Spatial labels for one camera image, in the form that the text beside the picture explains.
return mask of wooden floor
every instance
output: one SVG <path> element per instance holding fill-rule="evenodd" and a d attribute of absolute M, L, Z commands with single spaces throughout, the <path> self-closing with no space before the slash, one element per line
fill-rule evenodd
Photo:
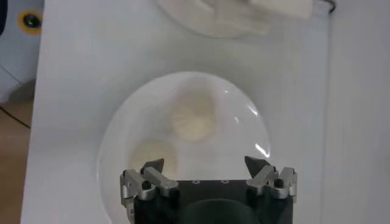
<path fill-rule="evenodd" d="M 2 107 L 31 126 L 32 101 Z M 0 111 L 0 223 L 20 222 L 30 129 Z"/>

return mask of yellow circular sticker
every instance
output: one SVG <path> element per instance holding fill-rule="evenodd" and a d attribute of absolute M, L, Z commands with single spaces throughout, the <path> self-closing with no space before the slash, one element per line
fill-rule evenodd
<path fill-rule="evenodd" d="M 41 34 L 42 15 L 34 10 L 25 10 L 19 14 L 19 27 L 27 34 Z"/>

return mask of black cable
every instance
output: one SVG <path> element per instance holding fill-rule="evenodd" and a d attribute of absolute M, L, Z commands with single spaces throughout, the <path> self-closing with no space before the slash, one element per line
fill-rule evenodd
<path fill-rule="evenodd" d="M 10 114 L 8 111 L 6 111 L 3 107 L 0 106 L 0 110 L 3 111 L 6 115 L 8 115 L 9 117 L 11 117 L 12 119 L 14 119 L 15 121 L 17 121 L 19 124 L 25 126 L 26 128 L 28 129 L 31 129 L 30 126 L 28 126 L 26 123 L 24 123 L 23 121 L 19 120 L 18 118 L 16 118 L 15 116 L 13 116 L 12 114 Z"/>
<path fill-rule="evenodd" d="M 337 7 L 336 1 L 335 0 L 323 0 L 323 1 L 330 4 L 329 14 L 332 14 L 336 10 L 336 7 Z"/>

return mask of steamed bun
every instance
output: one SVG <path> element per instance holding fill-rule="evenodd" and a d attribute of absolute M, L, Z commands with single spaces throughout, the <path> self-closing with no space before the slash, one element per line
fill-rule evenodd
<path fill-rule="evenodd" d="M 212 134 L 215 127 L 215 106 L 206 94 L 189 94 L 181 98 L 172 112 L 174 133 L 182 139 L 197 142 Z"/>

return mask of screw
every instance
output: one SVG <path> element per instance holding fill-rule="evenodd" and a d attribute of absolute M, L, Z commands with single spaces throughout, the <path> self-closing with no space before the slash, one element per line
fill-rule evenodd
<path fill-rule="evenodd" d="M 152 183 L 148 180 L 142 182 L 142 190 L 150 190 L 152 188 Z"/>
<path fill-rule="evenodd" d="M 276 188 L 284 188 L 285 187 L 285 182 L 282 180 L 282 179 L 276 179 L 275 181 L 274 181 L 274 186 L 276 187 Z"/>

